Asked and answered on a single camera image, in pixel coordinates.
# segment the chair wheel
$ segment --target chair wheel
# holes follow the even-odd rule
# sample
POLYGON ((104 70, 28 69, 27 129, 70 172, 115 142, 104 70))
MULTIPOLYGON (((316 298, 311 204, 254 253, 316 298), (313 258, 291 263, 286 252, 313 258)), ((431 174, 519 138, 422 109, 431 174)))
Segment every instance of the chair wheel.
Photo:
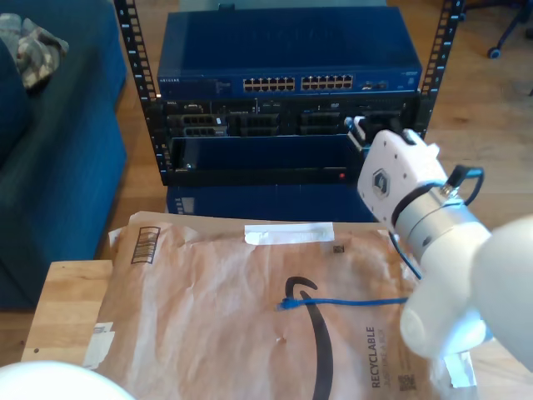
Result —
POLYGON ((489 48, 489 52, 486 54, 486 56, 490 59, 499 58, 501 55, 501 51, 498 47, 492 47, 489 48))

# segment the wooden floor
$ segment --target wooden floor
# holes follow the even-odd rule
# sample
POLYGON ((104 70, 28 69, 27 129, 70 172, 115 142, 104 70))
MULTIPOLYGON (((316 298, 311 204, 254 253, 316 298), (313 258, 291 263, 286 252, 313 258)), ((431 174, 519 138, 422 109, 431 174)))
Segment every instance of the wooden floor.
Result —
MULTIPOLYGON (((152 73, 157 73, 166 15, 175 0, 137 0, 152 73)), ((389 1, 403 12, 423 63, 429 57, 439 17, 440 0, 389 1)), ((533 213, 533 42, 524 26, 511 35, 498 60, 487 49, 515 14, 496 7, 473 11, 460 25, 426 140, 441 147, 449 172, 457 163, 481 166, 486 182, 471 208, 489 228, 533 213)), ((128 164, 117 192, 108 230, 127 224, 141 210, 162 212, 166 190, 161 185, 137 92, 128 71, 117 106, 128 164)), ((101 257, 106 258, 103 246, 101 257)), ((0 313, 0 365, 20 359, 31 313, 0 313)))

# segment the blue couch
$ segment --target blue couch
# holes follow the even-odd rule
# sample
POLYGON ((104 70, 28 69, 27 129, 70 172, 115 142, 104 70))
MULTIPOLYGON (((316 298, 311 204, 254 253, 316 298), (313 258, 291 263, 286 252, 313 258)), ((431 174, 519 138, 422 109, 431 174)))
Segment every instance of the blue couch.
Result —
POLYGON ((109 0, 2 0, 0 13, 70 46, 28 97, 0 41, 0 308, 32 308, 51 262, 94 257, 126 162, 126 67, 109 0))

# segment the camouflage fabric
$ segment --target camouflage fabric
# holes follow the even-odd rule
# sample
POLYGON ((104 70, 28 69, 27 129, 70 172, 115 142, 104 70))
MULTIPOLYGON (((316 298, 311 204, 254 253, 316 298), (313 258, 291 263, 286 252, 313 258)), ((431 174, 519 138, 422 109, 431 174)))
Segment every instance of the camouflage fabric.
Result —
POLYGON ((68 52, 67 42, 17 14, 0 15, 0 39, 17 64, 26 89, 46 82, 68 52))

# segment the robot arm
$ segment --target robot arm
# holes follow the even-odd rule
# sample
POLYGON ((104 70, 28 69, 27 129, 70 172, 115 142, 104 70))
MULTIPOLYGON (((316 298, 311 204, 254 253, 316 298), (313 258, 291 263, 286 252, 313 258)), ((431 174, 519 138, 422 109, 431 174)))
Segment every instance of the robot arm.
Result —
MULTIPOLYGON (((356 143, 367 137, 361 122, 357 117, 352 125, 356 143)), ((447 177, 436 159, 438 151, 411 130, 401 134, 381 130, 373 138, 357 184, 366 206, 403 239, 424 271, 402 313, 401 335, 414 353, 438 358, 483 343, 491 335, 488 323, 502 344, 531 369, 533 318, 525 316, 527 309, 533 309, 533 292, 525 289, 524 282, 533 282, 528 263, 533 257, 527 257, 533 256, 533 219, 518 230, 511 224, 491 237, 467 207, 475 193, 466 202, 456 195, 470 175, 480 179, 479 191, 480 170, 457 167, 447 177), (521 246, 529 250, 527 254, 512 257, 513 271, 521 272, 520 293, 504 267, 509 267, 506 250, 507 242, 516 240, 513 233, 522 233, 522 239, 529 241, 529 246, 521 246), (496 259, 502 263, 496 266, 496 259), (511 321, 516 317, 511 310, 517 306, 522 310, 521 302, 528 307, 518 318, 522 322, 511 321), (525 348, 531 348, 526 357, 525 348)))

